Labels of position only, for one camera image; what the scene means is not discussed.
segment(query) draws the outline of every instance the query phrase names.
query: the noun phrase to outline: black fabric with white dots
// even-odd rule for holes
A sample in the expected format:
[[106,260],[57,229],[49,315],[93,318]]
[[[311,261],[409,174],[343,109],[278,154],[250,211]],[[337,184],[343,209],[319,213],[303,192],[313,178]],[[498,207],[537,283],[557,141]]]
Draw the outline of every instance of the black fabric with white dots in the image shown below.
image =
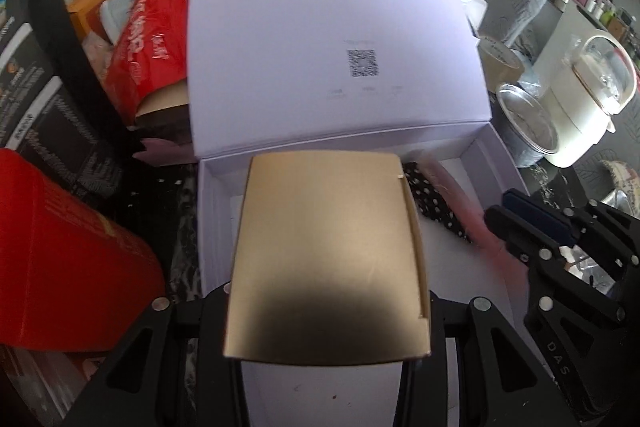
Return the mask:
[[405,163],[402,169],[420,213],[424,217],[442,223],[447,230],[471,243],[466,236],[465,228],[436,188],[418,171],[417,164]]

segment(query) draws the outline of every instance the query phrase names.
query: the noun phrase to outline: clutter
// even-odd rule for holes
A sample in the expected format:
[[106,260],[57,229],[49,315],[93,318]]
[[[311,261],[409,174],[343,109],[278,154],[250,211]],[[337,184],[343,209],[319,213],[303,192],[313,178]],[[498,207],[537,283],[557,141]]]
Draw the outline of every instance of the clutter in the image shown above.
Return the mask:
[[90,32],[95,32],[103,39],[108,38],[100,22],[99,11],[103,1],[105,0],[72,0],[66,7],[80,42],[84,41]]
[[155,255],[11,150],[0,150],[0,178],[0,298],[11,303],[0,308],[0,343],[112,349],[164,294]]
[[117,44],[136,0],[106,0],[100,5],[100,21],[111,44]]
[[100,84],[103,84],[111,64],[112,46],[94,32],[90,32],[82,41],[82,49],[86,54],[86,58],[89,59],[95,76],[100,81]]
[[188,0],[137,0],[114,52],[105,90],[127,125],[153,91],[187,77]]

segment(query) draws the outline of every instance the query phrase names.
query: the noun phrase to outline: cardboard box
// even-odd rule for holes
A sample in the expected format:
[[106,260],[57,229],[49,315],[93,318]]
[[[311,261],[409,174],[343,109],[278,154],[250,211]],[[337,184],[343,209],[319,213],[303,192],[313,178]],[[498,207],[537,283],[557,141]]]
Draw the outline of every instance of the cardboard box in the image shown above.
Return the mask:
[[100,5],[104,1],[106,0],[72,0],[66,7],[71,17],[71,23],[76,30],[76,35],[81,42],[91,31],[109,41],[109,37],[100,22]]
[[629,26],[623,23],[619,17],[614,17],[609,23],[609,26],[607,26],[607,30],[614,39],[618,42],[622,42],[626,36],[626,32],[629,30]]

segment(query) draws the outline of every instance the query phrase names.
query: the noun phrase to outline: qr code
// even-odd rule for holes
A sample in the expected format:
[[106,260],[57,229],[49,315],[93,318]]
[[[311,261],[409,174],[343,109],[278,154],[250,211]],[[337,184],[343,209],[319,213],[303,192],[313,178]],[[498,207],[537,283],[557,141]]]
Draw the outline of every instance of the qr code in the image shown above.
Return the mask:
[[351,76],[378,76],[375,50],[347,50]]

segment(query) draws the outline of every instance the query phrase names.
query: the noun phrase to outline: tape roll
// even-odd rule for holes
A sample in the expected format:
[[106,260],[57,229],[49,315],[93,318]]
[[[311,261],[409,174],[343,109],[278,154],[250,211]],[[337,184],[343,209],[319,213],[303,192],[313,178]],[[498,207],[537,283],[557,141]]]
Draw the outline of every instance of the tape roll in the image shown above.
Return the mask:
[[524,64],[507,46],[491,37],[481,37],[478,54],[484,71],[486,88],[495,92],[500,84],[517,84],[525,71]]

